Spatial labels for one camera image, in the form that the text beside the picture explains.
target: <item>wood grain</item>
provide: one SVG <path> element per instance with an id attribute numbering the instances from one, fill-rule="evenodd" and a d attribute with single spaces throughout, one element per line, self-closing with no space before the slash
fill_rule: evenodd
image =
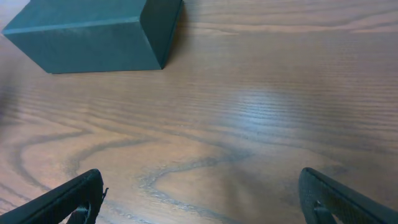
<path id="1" fill-rule="evenodd" d="M 48 75 L 0 37 L 0 213 L 91 168 L 100 223 L 304 223 L 307 166 L 398 209 L 398 1 L 185 3 L 162 71 Z"/>

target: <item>dark green box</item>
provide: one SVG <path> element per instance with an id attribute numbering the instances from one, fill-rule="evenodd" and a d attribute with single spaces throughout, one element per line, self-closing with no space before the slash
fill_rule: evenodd
<path id="1" fill-rule="evenodd" d="M 48 73 L 157 70 L 182 0 L 31 0 L 2 33 Z"/>

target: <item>table surface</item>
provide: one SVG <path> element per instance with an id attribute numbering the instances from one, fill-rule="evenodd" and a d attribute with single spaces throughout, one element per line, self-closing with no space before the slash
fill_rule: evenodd
<path id="1" fill-rule="evenodd" d="M 92 168 L 99 223 L 304 223 L 303 167 L 398 209 L 397 40 L 396 0 L 185 0 L 160 71 L 49 75 L 0 36 L 0 213 Z"/>

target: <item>wooden table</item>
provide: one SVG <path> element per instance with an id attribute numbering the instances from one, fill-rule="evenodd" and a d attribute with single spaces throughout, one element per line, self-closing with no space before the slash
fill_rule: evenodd
<path id="1" fill-rule="evenodd" d="M 162 71 L 49 75 L 0 37 L 1 213 L 91 168 L 99 223 L 304 223 L 303 167 L 398 209 L 398 1 L 185 2 Z"/>

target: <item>green block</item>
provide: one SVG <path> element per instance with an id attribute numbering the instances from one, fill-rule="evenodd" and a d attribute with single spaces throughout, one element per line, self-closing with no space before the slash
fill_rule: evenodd
<path id="1" fill-rule="evenodd" d="M 48 73 L 157 70 L 182 0 L 31 0 L 2 33 Z"/>

